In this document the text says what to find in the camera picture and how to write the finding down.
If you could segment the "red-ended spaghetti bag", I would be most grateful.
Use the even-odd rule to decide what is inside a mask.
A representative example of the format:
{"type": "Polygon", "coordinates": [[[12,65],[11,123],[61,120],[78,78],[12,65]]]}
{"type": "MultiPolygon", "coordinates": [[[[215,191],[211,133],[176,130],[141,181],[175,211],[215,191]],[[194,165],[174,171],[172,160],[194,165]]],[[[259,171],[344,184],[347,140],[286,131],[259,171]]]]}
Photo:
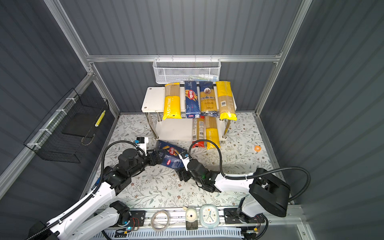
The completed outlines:
{"type": "Polygon", "coordinates": [[[193,119],[192,141],[202,140],[205,137],[205,120],[203,118],[193,119]]]}

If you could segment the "yellow spaghetti bag with barcode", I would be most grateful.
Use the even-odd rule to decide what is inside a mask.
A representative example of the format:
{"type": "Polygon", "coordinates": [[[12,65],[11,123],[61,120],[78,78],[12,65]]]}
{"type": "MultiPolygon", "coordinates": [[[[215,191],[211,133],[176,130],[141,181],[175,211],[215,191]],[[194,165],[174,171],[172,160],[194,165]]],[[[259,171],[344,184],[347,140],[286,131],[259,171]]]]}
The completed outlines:
{"type": "Polygon", "coordinates": [[[221,120],[236,121],[237,115],[231,83],[228,81],[216,82],[219,112],[221,120]]]}

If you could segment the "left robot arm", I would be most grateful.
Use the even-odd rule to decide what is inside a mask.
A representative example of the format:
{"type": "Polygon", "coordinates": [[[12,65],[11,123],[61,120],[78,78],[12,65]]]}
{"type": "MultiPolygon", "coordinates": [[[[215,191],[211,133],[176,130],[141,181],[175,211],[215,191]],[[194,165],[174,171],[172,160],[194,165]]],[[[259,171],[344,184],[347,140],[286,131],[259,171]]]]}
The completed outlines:
{"type": "Polygon", "coordinates": [[[123,151],[114,167],[102,166],[96,187],[68,210],[46,223],[37,222],[28,234],[29,240],[88,240],[106,228],[139,226],[130,208],[114,198],[132,183],[132,178],[147,166],[156,166],[161,159],[147,152],[147,137],[127,141],[130,149],[123,151]]]}

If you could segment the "yellow Pastatime spaghetti bag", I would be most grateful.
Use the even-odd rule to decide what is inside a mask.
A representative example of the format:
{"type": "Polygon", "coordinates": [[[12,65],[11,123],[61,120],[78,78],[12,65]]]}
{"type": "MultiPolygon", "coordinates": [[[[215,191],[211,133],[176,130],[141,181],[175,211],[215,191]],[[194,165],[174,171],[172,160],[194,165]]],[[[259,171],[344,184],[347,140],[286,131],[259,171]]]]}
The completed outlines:
{"type": "Polygon", "coordinates": [[[165,85],[165,103],[163,120],[181,119],[180,84],[172,83],[165,85]]]}
{"type": "Polygon", "coordinates": [[[219,132],[217,129],[217,120],[214,117],[205,117],[206,139],[213,142],[220,148],[219,132]]]}

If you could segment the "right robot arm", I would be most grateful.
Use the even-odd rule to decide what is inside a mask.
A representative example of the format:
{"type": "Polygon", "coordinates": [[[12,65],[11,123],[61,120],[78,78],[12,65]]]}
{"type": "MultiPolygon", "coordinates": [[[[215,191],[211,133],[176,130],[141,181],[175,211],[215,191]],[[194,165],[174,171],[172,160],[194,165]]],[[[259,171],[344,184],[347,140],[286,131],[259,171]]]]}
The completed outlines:
{"type": "Polygon", "coordinates": [[[219,171],[210,171],[198,160],[190,156],[189,150],[178,153],[185,171],[192,177],[197,186],[206,192],[240,192],[246,193],[238,207],[240,218],[253,218],[265,212],[276,217],[287,215],[288,203],[300,197],[310,186],[311,175],[302,167],[282,167],[267,171],[257,168],[254,173],[244,175],[225,174],[223,170],[223,156],[220,148],[210,140],[197,140],[193,144],[206,142],[213,144],[219,154],[219,171]],[[306,175],[306,182],[298,193],[291,196],[291,187],[274,174],[284,171],[301,171],[306,175]]]}

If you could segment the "blue Barilla spaghetti box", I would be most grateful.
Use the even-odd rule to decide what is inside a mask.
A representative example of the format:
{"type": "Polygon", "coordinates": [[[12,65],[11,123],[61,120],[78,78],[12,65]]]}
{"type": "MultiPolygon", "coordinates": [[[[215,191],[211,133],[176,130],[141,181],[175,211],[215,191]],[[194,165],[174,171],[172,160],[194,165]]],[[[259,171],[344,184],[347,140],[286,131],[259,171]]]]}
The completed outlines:
{"type": "Polygon", "coordinates": [[[186,117],[189,119],[200,118],[198,89],[195,81],[185,82],[185,97],[186,117]]]}

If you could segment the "blue Barilla rigatoni box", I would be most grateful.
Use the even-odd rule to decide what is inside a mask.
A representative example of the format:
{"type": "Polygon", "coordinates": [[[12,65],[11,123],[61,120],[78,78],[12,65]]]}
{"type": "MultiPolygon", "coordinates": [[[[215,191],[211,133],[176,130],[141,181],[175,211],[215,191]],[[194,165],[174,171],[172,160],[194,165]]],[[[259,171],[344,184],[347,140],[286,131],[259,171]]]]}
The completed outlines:
{"type": "Polygon", "coordinates": [[[162,166],[171,169],[180,169],[184,167],[179,154],[186,151],[185,149],[160,140],[157,141],[155,149],[159,153],[162,166]]]}

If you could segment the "dark blue spaghetti bag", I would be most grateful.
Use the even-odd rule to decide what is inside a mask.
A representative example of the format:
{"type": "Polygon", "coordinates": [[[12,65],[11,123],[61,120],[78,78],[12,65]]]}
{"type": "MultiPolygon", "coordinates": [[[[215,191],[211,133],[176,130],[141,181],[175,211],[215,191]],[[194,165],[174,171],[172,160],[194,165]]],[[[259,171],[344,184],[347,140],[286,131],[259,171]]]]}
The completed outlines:
{"type": "Polygon", "coordinates": [[[217,118],[219,111],[216,103],[216,95],[212,82],[200,82],[201,114],[217,118]]]}

